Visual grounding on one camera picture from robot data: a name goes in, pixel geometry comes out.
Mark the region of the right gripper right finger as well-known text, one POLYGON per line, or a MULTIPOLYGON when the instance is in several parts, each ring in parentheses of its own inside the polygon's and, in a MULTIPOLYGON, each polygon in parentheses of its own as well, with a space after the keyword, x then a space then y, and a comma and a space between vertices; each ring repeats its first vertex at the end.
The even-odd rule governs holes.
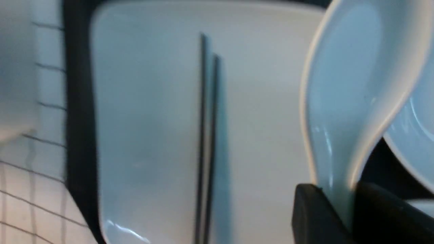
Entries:
POLYGON ((360 182, 352 238, 357 244, 432 244, 434 221, 384 188, 360 182))

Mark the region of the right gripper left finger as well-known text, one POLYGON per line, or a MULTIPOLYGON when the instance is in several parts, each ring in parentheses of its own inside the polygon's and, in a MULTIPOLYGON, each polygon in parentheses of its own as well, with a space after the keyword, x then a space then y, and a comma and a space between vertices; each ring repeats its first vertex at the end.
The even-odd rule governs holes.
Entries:
POLYGON ((324 192, 314 184, 295 188, 292 230, 296 244, 354 243, 324 192))

